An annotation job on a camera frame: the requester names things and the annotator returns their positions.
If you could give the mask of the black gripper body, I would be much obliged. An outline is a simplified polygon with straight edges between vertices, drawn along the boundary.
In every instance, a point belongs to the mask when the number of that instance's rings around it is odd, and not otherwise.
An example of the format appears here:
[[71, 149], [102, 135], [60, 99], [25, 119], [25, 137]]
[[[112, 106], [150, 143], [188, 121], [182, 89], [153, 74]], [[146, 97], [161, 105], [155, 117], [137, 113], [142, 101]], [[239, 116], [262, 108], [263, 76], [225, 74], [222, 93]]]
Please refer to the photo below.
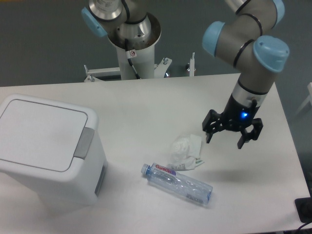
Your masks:
[[244, 106], [231, 95], [221, 114], [221, 124], [226, 130], [240, 132], [253, 125], [256, 132], [261, 131], [261, 119], [254, 118], [259, 109], [258, 102], [253, 99], [249, 106]]

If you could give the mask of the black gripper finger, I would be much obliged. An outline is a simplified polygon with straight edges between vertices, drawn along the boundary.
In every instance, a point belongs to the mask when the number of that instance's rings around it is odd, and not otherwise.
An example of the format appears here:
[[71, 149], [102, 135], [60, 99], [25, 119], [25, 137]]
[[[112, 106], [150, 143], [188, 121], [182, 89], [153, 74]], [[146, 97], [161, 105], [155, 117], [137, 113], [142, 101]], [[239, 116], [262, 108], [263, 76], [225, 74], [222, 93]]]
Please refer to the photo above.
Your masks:
[[213, 134], [225, 129], [222, 122], [223, 114], [211, 109], [202, 122], [202, 130], [206, 132], [206, 143], [210, 143]]
[[242, 136], [240, 137], [237, 147], [241, 149], [245, 143], [248, 143], [250, 140], [258, 140], [258, 137], [262, 131], [263, 123], [261, 118], [255, 118], [252, 120], [253, 129], [250, 132], [247, 132], [246, 128], [241, 130]]

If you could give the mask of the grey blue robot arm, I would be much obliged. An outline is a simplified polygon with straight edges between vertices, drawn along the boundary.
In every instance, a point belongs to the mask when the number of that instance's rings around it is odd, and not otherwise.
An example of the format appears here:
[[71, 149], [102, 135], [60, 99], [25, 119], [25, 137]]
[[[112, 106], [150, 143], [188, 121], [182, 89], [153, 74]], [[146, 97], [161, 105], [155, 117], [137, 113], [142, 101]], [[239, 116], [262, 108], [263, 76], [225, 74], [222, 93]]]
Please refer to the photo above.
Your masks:
[[[240, 72], [222, 113], [210, 110], [202, 123], [206, 140], [223, 130], [240, 132], [238, 148], [257, 140], [263, 123], [255, 115], [290, 54], [289, 47], [267, 32], [283, 18], [281, 0], [229, 0], [237, 18], [213, 22], [202, 39], [204, 50]], [[155, 44], [161, 27], [143, 0], [91, 0], [81, 11], [97, 37], [108, 37], [117, 50], [123, 80], [155, 78]]]

